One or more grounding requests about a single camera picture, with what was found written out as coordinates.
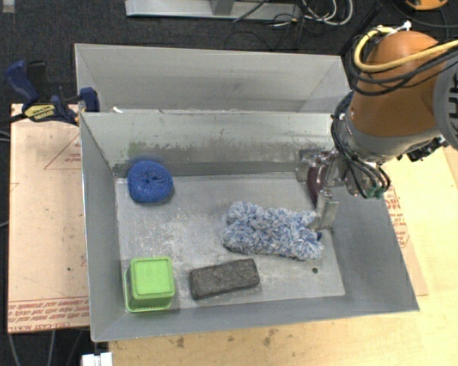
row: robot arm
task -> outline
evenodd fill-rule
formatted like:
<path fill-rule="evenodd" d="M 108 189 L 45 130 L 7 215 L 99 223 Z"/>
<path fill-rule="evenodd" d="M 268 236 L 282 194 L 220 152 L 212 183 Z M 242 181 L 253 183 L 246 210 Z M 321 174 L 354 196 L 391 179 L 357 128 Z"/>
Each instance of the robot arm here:
<path fill-rule="evenodd" d="M 355 41 L 346 69 L 353 91 L 333 115 L 334 149 L 308 170 L 315 204 L 336 183 L 353 195 L 381 197 L 390 186 L 385 162 L 403 155 L 416 161 L 448 144 L 458 150 L 458 40 L 439 44 L 408 26 L 377 27 Z"/>

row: blue knitted cloth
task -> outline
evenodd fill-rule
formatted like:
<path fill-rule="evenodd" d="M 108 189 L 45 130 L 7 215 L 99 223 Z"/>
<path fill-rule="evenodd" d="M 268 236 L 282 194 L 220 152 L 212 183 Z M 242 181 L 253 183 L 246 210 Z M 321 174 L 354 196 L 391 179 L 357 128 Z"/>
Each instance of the blue knitted cloth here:
<path fill-rule="evenodd" d="M 224 247 L 250 254 L 280 255 L 298 260 L 321 257 L 324 246 L 308 226 L 315 212 L 263 209 L 250 202 L 236 202 L 226 214 Z"/>

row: yellow cable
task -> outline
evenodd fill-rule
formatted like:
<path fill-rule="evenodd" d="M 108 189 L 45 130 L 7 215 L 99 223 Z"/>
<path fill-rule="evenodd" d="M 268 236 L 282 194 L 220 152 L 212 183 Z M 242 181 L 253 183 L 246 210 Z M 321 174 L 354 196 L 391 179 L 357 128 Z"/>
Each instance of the yellow cable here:
<path fill-rule="evenodd" d="M 358 44 L 356 45 L 356 49 L 354 52 L 354 63 L 355 65 L 363 72 L 367 73 L 377 73 L 387 69 L 397 68 L 400 65 L 408 63 L 409 61 L 413 61 L 415 59 L 421 59 L 427 56 L 430 56 L 435 53 L 444 52 L 448 49 L 458 46 L 458 40 L 452 40 L 448 43 L 442 43 L 441 45 L 437 45 L 435 47 L 431 47 L 430 49 L 423 50 L 416 54 L 411 54 L 410 56 L 402 57 L 396 59 L 395 61 L 390 61 L 389 63 L 383 63 L 379 65 L 370 65 L 363 63 L 361 61 L 361 51 L 365 47 L 365 45 L 376 35 L 378 34 L 390 34 L 394 32 L 395 29 L 392 27 L 378 27 L 376 29 L 370 30 L 366 35 L 360 39 Z"/>

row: dark gray carpet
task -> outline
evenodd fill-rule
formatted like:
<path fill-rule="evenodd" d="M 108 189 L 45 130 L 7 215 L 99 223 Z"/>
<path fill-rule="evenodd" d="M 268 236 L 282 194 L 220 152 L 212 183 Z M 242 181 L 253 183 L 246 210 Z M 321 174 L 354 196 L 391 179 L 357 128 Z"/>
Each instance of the dark gray carpet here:
<path fill-rule="evenodd" d="M 125 0 L 15 0 L 15 14 L 2 12 L 0 0 L 0 120 L 8 116 L 8 106 L 18 97 L 3 82 L 3 72 L 14 61 L 43 59 L 48 65 L 48 77 L 65 97 L 76 93 L 74 43 L 111 43 L 178 48 L 269 50 L 284 53 L 338 54 L 346 40 L 359 26 L 363 16 L 376 0 L 353 0 L 353 19 L 343 27 L 329 28 L 309 24 L 309 31 L 273 30 L 257 22 L 233 23 L 224 20 L 177 18 L 126 18 Z M 458 23 L 458 0 L 450 0 L 443 10 L 450 24 Z M 416 19 L 442 25 L 437 12 L 416 14 Z M 405 16 L 387 4 L 370 25 L 401 24 Z M 458 33 L 440 27 L 414 24 L 438 40 Z M 8 219 L 9 148 L 0 143 L 0 223 Z M 0 230 L 0 364 L 13 364 L 5 334 L 5 304 L 7 300 L 7 228 Z M 78 337 L 76 330 L 57 333 L 53 364 L 65 365 Z M 46 364 L 50 332 L 15 336 L 18 355 L 24 365 Z M 77 355 L 92 352 L 86 332 L 79 340 Z"/>

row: blue clamp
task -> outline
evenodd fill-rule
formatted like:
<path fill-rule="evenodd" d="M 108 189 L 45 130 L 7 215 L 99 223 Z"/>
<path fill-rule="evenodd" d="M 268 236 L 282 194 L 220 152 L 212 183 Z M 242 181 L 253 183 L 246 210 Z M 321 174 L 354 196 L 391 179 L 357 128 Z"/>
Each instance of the blue clamp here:
<path fill-rule="evenodd" d="M 15 92 L 25 97 L 26 102 L 22 106 L 24 117 L 28 117 L 34 122 L 55 120 L 67 124 L 78 124 L 78 114 L 70 110 L 68 105 L 64 104 L 59 96 L 53 95 L 50 98 L 50 103 L 37 103 L 40 96 L 27 77 L 24 61 L 17 61 L 10 65 L 5 71 L 5 80 Z M 100 103 L 93 88 L 82 88 L 79 96 L 76 98 L 85 103 L 82 111 L 100 111 Z"/>

